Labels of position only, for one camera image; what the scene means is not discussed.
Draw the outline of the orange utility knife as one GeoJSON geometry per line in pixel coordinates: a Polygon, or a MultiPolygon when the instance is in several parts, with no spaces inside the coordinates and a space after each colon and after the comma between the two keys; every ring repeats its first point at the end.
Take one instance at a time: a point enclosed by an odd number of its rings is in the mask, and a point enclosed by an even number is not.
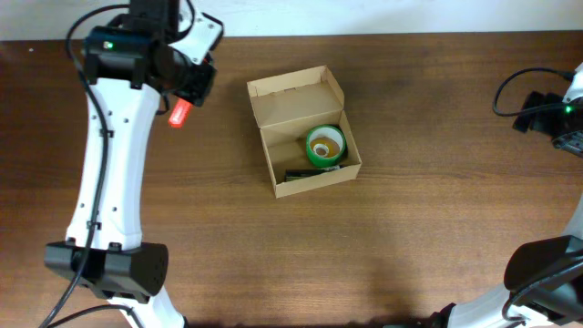
{"type": "Polygon", "coordinates": [[[179,98],[172,109],[168,123],[172,128],[182,128],[193,105],[183,98],[179,98]]]}

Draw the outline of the green tape roll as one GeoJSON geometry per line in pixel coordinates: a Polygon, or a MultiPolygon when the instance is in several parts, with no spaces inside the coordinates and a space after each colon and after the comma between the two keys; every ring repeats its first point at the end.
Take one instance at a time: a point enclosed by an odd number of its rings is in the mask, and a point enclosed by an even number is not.
{"type": "Polygon", "coordinates": [[[340,162],[346,150],[346,141],[339,128],[320,125],[308,133],[305,146],[311,164],[316,168],[327,168],[340,162]]]}

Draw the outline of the orange and black stapler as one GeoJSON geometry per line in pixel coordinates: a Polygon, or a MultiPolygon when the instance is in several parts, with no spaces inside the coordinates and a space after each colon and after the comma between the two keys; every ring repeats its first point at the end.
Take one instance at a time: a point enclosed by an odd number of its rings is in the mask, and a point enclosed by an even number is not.
{"type": "Polygon", "coordinates": [[[321,175],[323,173],[336,171],[341,168],[342,168],[341,165],[336,165],[320,169],[287,169],[284,173],[284,181],[291,182],[298,179],[306,179],[313,176],[321,175]]]}

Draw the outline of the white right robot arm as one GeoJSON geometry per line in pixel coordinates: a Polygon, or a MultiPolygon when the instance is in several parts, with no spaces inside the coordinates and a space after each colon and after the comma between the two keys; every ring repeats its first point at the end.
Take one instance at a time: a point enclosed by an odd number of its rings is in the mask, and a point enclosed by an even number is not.
{"type": "MultiPolygon", "coordinates": [[[[582,155],[582,94],[531,93],[514,128],[551,137],[553,146],[582,155]]],[[[423,327],[548,327],[582,323],[582,205],[551,239],[520,246],[501,285],[463,304],[433,313],[423,327]]]]}

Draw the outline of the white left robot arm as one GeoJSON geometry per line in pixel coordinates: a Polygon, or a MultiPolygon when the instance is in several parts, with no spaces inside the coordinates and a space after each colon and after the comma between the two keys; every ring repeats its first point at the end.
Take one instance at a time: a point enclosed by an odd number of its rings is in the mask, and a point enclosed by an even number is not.
{"type": "Polygon", "coordinates": [[[76,209],[44,263],[134,327],[184,327],[165,287],[168,248],[143,239],[140,194],[153,121],[167,115],[178,127],[204,103],[224,26],[190,1],[131,0],[111,11],[80,51],[66,49],[87,97],[87,144],[76,209]]]}

